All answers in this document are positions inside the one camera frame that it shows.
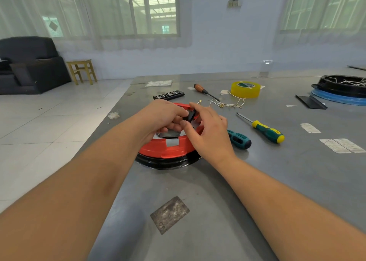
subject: sheer curtain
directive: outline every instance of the sheer curtain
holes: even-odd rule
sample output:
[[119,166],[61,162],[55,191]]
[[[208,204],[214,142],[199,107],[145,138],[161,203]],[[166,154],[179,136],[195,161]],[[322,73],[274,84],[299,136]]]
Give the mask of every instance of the sheer curtain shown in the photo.
[[59,51],[187,47],[190,0],[0,0],[0,38],[44,36]]
[[355,43],[366,47],[366,0],[287,0],[277,47]]

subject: metal rod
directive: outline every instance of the metal rod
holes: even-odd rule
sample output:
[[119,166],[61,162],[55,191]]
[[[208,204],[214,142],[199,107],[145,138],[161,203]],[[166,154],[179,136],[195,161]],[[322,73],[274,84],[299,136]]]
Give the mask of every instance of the metal rod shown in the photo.
[[246,118],[245,116],[243,116],[243,115],[241,115],[241,114],[239,114],[239,113],[236,113],[238,116],[241,116],[242,118],[245,118],[246,120],[248,120],[248,121],[250,121],[251,123],[253,123],[253,121],[252,120],[250,120],[249,118]]
[[207,93],[209,96],[211,96],[211,97],[213,97],[213,98],[215,98],[218,102],[221,102],[221,100],[220,99],[218,99],[218,98],[216,98],[216,97],[214,97],[213,95],[211,95],[211,94],[209,94],[209,93]]

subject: hand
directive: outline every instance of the hand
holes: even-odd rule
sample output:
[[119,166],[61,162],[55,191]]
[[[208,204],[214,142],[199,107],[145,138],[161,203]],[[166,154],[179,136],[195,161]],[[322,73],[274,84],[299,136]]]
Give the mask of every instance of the hand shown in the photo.
[[227,132],[227,119],[211,107],[193,102],[189,104],[199,112],[204,130],[199,135],[187,121],[181,121],[181,125],[198,153],[216,169],[227,160],[236,158]]
[[155,133],[164,133],[168,129],[181,132],[183,128],[180,122],[188,115],[189,112],[184,108],[164,99],[156,99],[133,117],[143,123],[145,130],[143,143],[146,144],[151,141]]

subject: wooden-handled screwdriver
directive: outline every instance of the wooden-handled screwdriver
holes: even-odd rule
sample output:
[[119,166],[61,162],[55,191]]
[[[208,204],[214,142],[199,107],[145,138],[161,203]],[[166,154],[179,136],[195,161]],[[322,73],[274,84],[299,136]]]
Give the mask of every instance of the wooden-handled screwdriver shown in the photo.
[[209,94],[208,91],[206,91],[200,84],[194,84],[193,85],[194,88],[196,89],[197,92],[202,92],[204,94],[208,94],[209,96],[215,98],[218,102],[221,102],[220,99],[214,97],[213,95]]

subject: tape roll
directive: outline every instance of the tape roll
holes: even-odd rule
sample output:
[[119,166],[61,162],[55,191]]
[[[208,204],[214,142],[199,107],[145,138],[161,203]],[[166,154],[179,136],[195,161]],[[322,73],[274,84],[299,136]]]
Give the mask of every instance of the tape roll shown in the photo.
[[259,96],[261,85],[253,82],[234,82],[231,85],[231,94],[241,98],[254,98]]

